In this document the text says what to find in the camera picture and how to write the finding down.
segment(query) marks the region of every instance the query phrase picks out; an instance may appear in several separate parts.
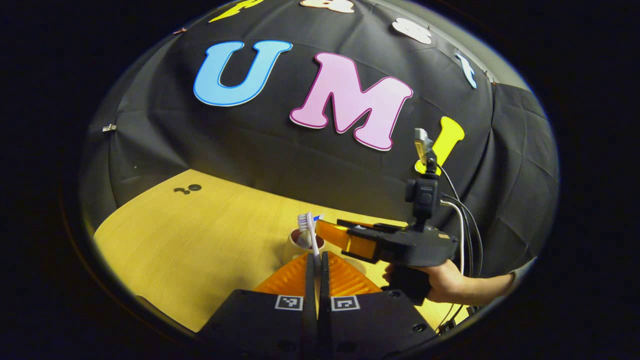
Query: white letter cutout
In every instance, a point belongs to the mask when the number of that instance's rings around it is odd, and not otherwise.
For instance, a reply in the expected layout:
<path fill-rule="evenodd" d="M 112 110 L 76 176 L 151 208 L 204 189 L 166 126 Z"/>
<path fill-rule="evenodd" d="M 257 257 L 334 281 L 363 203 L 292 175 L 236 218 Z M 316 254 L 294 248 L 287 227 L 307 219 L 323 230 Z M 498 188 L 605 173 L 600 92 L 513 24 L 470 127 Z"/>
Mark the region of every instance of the white letter cutout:
<path fill-rule="evenodd" d="M 471 85 L 471 87 L 474 89 L 478 88 L 478 84 L 474 80 L 474 75 L 476 74 L 476 72 L 471 68 L 469 61 L 460 54 L 456 54 L 456 57 L 460 59 L 460 62 L 462 63 L 462 71 L 465 73 L 465 77 L 467 78 L 469 85 Z"/>
<path fill-rule="evenodd" d="M 429 32 L 429 30 L 414 23 L 413 21 L 409 21 L 407 19 L 399 17 L 391 25 L 394 27 L 394 29 L 400 31 L 410 38 L 418 40 L 423 44 L 428 45 L 431 43 L 431 33 Z"/>
<path fill-rule="evenodd" d="M 349 0 L 304 0 L 300 5 L 310 8 L 327 8 L 339 13 L 353 12 L 353 3 Z"/>

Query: wooden table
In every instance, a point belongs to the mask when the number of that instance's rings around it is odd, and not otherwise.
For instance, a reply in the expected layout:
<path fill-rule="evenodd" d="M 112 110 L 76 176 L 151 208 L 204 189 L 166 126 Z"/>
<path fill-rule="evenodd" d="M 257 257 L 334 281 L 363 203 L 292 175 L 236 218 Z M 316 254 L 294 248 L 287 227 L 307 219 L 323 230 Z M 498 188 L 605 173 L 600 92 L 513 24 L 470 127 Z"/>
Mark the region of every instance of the wooden table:
<path fill-rule="evenodd" d="M 202 187 L 185 195 L 174 188 Z M 124 204 L 95 232 L 106 263 L 132 295 L 149 300 L 192 331 L 199 331 L 234 289 L 252 290 L 281 266 L 281 254 L 299 214 L 324 213 L 359 222 L 402 222 L 368 217 L 289 199 L 187 170 Z M 327 243 L 325 250 L 340 254 Z M 364 263 L 378 286 L 387 263 Z M 417 307 L 435 327 L 450 304 Z M 456 317 L 467 317 L 463 309 Z"/>

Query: black cable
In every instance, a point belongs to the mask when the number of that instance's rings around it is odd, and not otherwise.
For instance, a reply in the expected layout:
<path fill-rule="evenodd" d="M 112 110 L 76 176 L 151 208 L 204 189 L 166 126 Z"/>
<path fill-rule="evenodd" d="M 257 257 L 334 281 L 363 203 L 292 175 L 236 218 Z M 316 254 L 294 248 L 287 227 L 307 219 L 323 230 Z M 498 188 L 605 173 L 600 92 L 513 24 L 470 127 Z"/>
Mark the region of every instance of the black cable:
<path fill-rule="evenodd" d="M 450 195 L 447 195 L 445 193 L 442 193 L 442 195 L 444 197 L 447 197 L 449 199 L 452 200 L 457 200 L 454 197 L 451 197 Z M 480 235 L 480 230 L 478 229 L 478 224 L 476 223 L 476 218 L 474 218 L 474 215 L 471 213 L 471 211 L 469 211 L 469 209 L 466 207 L 466 205 L 464 205 L 461 202 L 458 203 L 460 206 L 462 206 L 462 208 L 464 209 L 464 211 L 466 211 L 467 213 L 469 213 L 469 216 L 471 216 L 471 221 L 474 223 L 474 227 L 476 229 L 476 234 L 477 234 L 477 240 L 478 240 L 478 249 L 479 249 L 479 258 L 480 258 L 480 265 L 478 266 L 478 276 L 480 276 L 480 273 L 482 272 L 482 264 L 483 264 L 483 259 L 484 259 L 484 252 L 483 252 L 483 244 L 482 244 L 482 236 Z"/>
<path fill-rule="evenodd" d="M 461 306 L 458 308 L 458 310 L 453 314 L 453 316 L 451 317 L 451 319 L 449 319 L 449 321 L 451 321 L 451 320 L 453 320 L 453 319 L 455 319 L 455 318 L 456 318 L 456 316 L 458 315 L 458 313 L 460 312 L 460 310 L 462 310 L 462 307 L 463 307 L 463 306 L 464 306 L 464 305 L 461 305 Z"/>
<path fill-rule="evenodd" d="M 442 321 L 438 324 L 438 326 L 436 326 L 436 331 L 438 331 L 438 329 L 440 328 L 440 326 L 442 325 L 442 323 L 444 323 L 444 320 L 447 319 L 447 316 L 449 316 L 449 314 L 451 314 L 451 310 L 453 310 L 453 304 L 451 304 L 451 307 L 449 308 L 449 311 L 447 312 L 447 314 L 442 318 Z"/>
<path fill-rule="evenodd" d="M 444 177 L 447 178 L 447 181 L 449 182 L 449 186 L 451 187 L 451 190 L 453 191 L 453 195 L 456 196 L 456 200 L 462 202 L 462 200 L 460 200 L 460 197 L 458 196 L 458 193 L 456 192 L 456 188 L 453 186 L 453 183 L 451 182 L 451 178 L 449 177 L 447 172 L 440 166 L 440 164 L 436 163 L 436 165 L 438 165 L 438 168 L 440 169 L 440 171 L 442 171 L 442 173 L 444 174 Z"/>
<path fill-rule="evenodd" d="M 452 200 L 458 206 L 464 206 L 464 204 L 462 202 L 456 200 L 454 197 L 452 197 L 450 195 L 447 195 L 446 193 L 442 193 L 442 196 Z M 467 239 L 468 239 L 467 243 L 468 243 L 468 246 L 470 248 L 469 257 L 471 259 L 469 261 L 469 263 L 472 264 L 473 263 L 472 259 L 474 259 L 474 252 L 473 252 L 473 242 L 472 242 L 472 237 L 471 237 L 471 230 L 468 228 L 469 227 L 469 220 L 467 218 L 467 211 L 468 211 L 468 209 L 467 210 L 465 210 L 465 208 L 462 209 L 462 213 L 465 216 L 465 221 L 467 222 Z M 478 271 L 477 271 L 477 276 L 480 276 L 480 270 L 481 269 L 479 268 Z"/>
<path fill-rule="evenodd" d="M 449 309 L 449 313 L 451 312 L 451 309 L 453 309 L 453 306 L 454 306 L 454 304 L 451 304 L 451 308 Z M 456 318 L 456 316 L 460 313 L 460 310 L 462 310 L 462 307 L 463 307 L 463 306 L 464 306 L 464 305 L 461 305 L 461 306 L 458 308 L 458 310 L 456 310 L 456 312 L 455 312 L 455 313 L 453 314 L 453 316 L 449 319 L 449 321 L 451 321 L 451 320 L 453 320 L 453 319 L 455 319 L 455 318 Z M 449 316 L 449 313 L 447 313 L 447 314 L 444 316 L 444 319 L 446 319 L 446 318 L 447 318 L 447 316 Z M 439 325 L 438 325 L 438 327 L 436 328 L 436 331 L 438 332 L 438 335 L 440 335 L 440 333 L 441 333 L 441 331 L 440 331 L 440 326 L 442 325 L 442 323 L 444 323 L 444 319 L 442 319 L 442 321 L 440 322 L 440 324 L 439 324 Z"/>
<path fill-rule="evenodd" d="M 456 196 L 456 197 L 454 198 L 454 200 L 457 200 L 457 201 L 458 201 L 458 204 L 460 204 L 460 205 L 464 206 L 464 204 L 462 204 L 462 200 L 460 200 L 460 197 L 458 196 L 458 192 L 456 191 L 455 186 L 453 186 L 453 182 L 451 181 L 451 178 L 450 178 L 450 177 L 449 177 L 449 175 L 447 174 L 447 171 L 446 171 L 446 170 L 444 170 L 444 168 L 442 168 L 442 167 L 440 166 L 440 164 L 436 163 L 436 165 L 437 165 L 437 167 L 440 169 L 440 171 L 442 171 L 442 174 L 444 174 L 445 178 L 447 179 L 447 182 L 449 183 L 449 186 L 451 187 L 451 191 L 453 191 L 453 195 L 455 195 L 455 196 Z M 468 254 L 469 254 L 469 269 L 470 269 L 470 271 L 469 271 L 469 277 L 473 277 L 473 276 L 474 276 L 474 271 L 473 271 L 473 270 L 474 270 L 474 266 L 473 266 L 474 253 L 473 253 L 473 250 L 472 250 L 473 243 L 472 243 L 472 241 L 471 241 L 471 235 L 470 235 L 470 234 L 471 234 L 471 232 L 468 230 L 469 219 L 467 218 L 467 214 L 464 212 L 464 210 L 462 211 L 462 213 L 464 214 L 464 218 L 465 218 L 465 222 L 466 222 L 465 226 L 467 227 L 467 234 L 468 234 L 467 239 L 468 239 L 468 247 L 469 247 L 469 252 L 468 252 Z M 482 269 L 482 258 L 480 259 L 480 267 L 479 267 L 479 270 L 478 270 L 478 273 L 477 273 L 477 274 L 478 274 L 478 276 L 480 276 L 480 271 L 481 271 L 481 269 Z"/>

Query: cable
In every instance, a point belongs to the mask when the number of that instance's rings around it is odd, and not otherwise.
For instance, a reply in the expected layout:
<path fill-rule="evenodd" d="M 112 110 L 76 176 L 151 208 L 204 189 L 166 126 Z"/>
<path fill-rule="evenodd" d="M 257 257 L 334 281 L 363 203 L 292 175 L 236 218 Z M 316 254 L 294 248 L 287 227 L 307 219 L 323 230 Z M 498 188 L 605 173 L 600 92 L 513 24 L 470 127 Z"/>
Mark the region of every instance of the cable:
<path fill-rule="evenodd" d="M 462 200 L 460 200 L 460 196 L 458 196 L 458 192 L 456 191 L 456 187 L 453 186 L 453 182 L 451 181 L 451 178 L 447 174 L 447 171 L 444 170 L 444 168 L 441 167 L 440 164 L 438 164 L 438 163 L 436 163 L 436 166 L 440 169 L 440 171 L 442 171 L 442 174 L 444 174 L 445 178 L 447 179 L 447 182 L 449 183 L 449 186 L 451 187 L 451 190 L 453 191 L 453 194 L 456 196 L 454 198 L 454 200 L 457 200 L 460 205 L 464 206 L 464 204 L 462 203 Z M 465 214 L 465 220 L 467 221 L 467 226 L 468 226 L 468 219 L 467 219 L 467 215 L 466 214 Z M 468 237 L 468 246 L 469 246 L 469 259 L 472 259 L 473 258 L 473 250 L 472 250 L 472 242 L 471 242 L 471 237 L 470 236 Z M 479 269 L 482 269 L 482 259 L 480 260 L 480 264 L 481 265 L 480 265 Z M 470 269 L 469 270 L 469 275 L 472 277 L 473 276 L 474 267 L 472 265 L 472 261 L 471 260 L 469 261 L 469 269 Z"/>
<path fill-rule="evenodd" d="M 451 199 L 451 200 L 452 200 L 453 202 L 455 202 L 457 205 L 459 205 L 459 206 L 462 206 L 462 207 L 463 207 L 463 213 L 464 213 L 464 216 L 465 216 L 465 220 L 467 221 L 467 238 L 468 238 L 467 243 L 468 243 L 468 246 L 469 246 L 469 248 L 470 248 L 470 250 L 469 250 L 469 258 L 470 258 L 470 259 L 473 259 L 473 258 L 474 258 L 473 250 L 472 250 L 472 249 L 473 249 L 473 241 L 472 241 L 472 237 L 471 237 L 471 231 L 468 229 L 469 220 L 468 220 L 468 218 L 467 218 L 467 213 L 469 213 L 469 215 L 472 217 L 472 220 L 474 221 L 474 225 L 475 225 L 475 221 L 476 221 L 476 220 L 473 218 L 473 214 L 471 214 L 471 212 L 469 211 L 469 209 L 468 209 L 468 208 L 467 208 L 467 207 L 466 207 L 462 202 L 460 202 L 460 201 L 458 201 L 458 200 L 454 199 L 452 196 L 447 195 L 446 193 L 441 193 L 441 194 L 442 194 L 442 196 L 443 196 L 443 197 L 446 197 L 446 198 L 448 198 L 448 199 Z M 477 231 L 477 225 L 476 225 L 475 230 L 476 230 L 476 234 L 477 234 L 478 236 L 480 236 L 479 231 Z M 482 247 L 482 240 L 479 240 L 479 246 L 480 246 L 480 247 Z M 482 251 L 483 251 L 483 250 L 482 250 L 482 248 L 480 248 L 479 250 L 480 250 L 480 251 L 479 251 L 480 266 L 479 266 L 478 271 L 477 271 L 477 276 L 478 276 L 478 277 L 480 276 L 480 271 L 482 270 L 482 256 L 483 256 L 483 255 L 482 255 Z"/>
<path fill-rule="evenodd" d="M 460 273 L 465 273 L 465 219 L 462 216 L 462 211 L 458 205 L 453 202 L 440 200 L 440 203 L 446 206 L 450 206 L 456 210 L 458 217 L 460 218 Z"/>
<path fill-rule="evenodd" d="M 454 304 L 451 304 L 451 307 L 449 308 L 449 312 L 447 312 L 447 314 L 442 318 L 442 321 L 438 324 L 438 326 L 436 326 L 436 331 L 438 331 L 438 332 L 439 332 L 439 330 L 438 330 L 438 329 L 440 328 L 440 326 L 442 325 L 442 323 L 444 323 L 444 320 L 446 320 L 446 319 L 447 319 L 447 316 L 449 316 L 449 314 L 451 314 L 451 310 L 453 310 L 453 306 L 454 306 Z"/>
<path fill-rule="evenodd" d="M 440 169 L 440 171 L 442 171 L 442 173 L 444 174 L 444 177 L 447 178 L 447 181 L 449 182 L 449 186 L 451 186 L 451 190 L 453 191 L 453 195 L 456 196 L 456 200 L 462 202 L 462 200 L 460 200 L 460 197 L 458 196 L 458 193 L 456 192 L 456 188 L 453 186 L 453 183 L 451 182 L 451 178 L 449 177 L 447 172 L 440 166 L 440 164 L 436 163 L 436 165 L 438 165 L 438 168 Z"/>
<path fill-rule="evenodd" d="M 444 316 L 444 319 L 442 319 L 442 321 L 438 324 L 438 327 L 436 328 L 437 334 L 440 335 L 440 326 L 444 323 L 444 320 L 447 318 L 447 316 L 449 316 L 449 313 L 451 312 L 451 310 L 453 309 L 455 304 L 451 304 L 451 307 L 449 308 L 449 312 Z M 456 310 L 456 312 L 453 314 L 453 316 L 449 319 L 449 321 L 453 320 L 456 318 L 456 316 L 460 313 L 460 310 L 462 310 L 462 307 L 464 305 L 461 305 L 458 310 Z"/>
<path fill-rule="evenodd" d="M 450 195 L 447 195 L 445 193 L 442 193 L 442 195 L 444 197 L 447 197 L 448 199 L 453 200 L 453 201 L 457 200 L 457 199 L 455 199 L 455 198 L 453 198 Z M 459 202 L 459 205 L 462 206 L 462 208 L 467 213 L 469 213 L 469 216 L 471 216 L 471 221 L 474 223 L 474 228 L 476 229 L 476 234 L 478 236 L 478 249 L 479 249 L 479 258 L 480 258 L 480 265 L 478 266 L 478 276 L 480 276 L 480 273 L 482 272 L 482 264 L 483 264 L 483 259 L 484 259 L 482 236 L 480 235 L 480 230 L 478 229 L 478 224 L 476 223 L 476 219 L 474 218 L 474 215 L 471 213 L 471 211 L 469 211 L 469 209 L 462 202 Z"/>

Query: white toothbrush handle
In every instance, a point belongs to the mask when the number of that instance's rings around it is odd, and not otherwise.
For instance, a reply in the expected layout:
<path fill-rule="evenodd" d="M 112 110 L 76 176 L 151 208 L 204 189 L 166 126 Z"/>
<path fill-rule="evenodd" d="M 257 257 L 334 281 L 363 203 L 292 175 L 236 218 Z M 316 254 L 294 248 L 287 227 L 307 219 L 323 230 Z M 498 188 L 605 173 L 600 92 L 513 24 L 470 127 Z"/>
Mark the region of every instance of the white toothbrush handle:
<path fill-rule="evenodd" d="M 314 225 L 314 217 L 311 212 L 307 213 L 307 225 L 309 226 L 309 233 L 311 235 L 311 246 L 314 250 L 314 258 L 320 258 L 320 250 L 318 250 L 318 243 L 316 241 L 316 226 Z"/>
<path fill-rule="evenodd" d="M 309 233 L 309 230 L 300 233 L 300 235 L 298 236 L 298 241 L 296 243 L 299 247 L 304 249 L 308 249 L 309 247 L 311 247 L 311 234 Z"/>

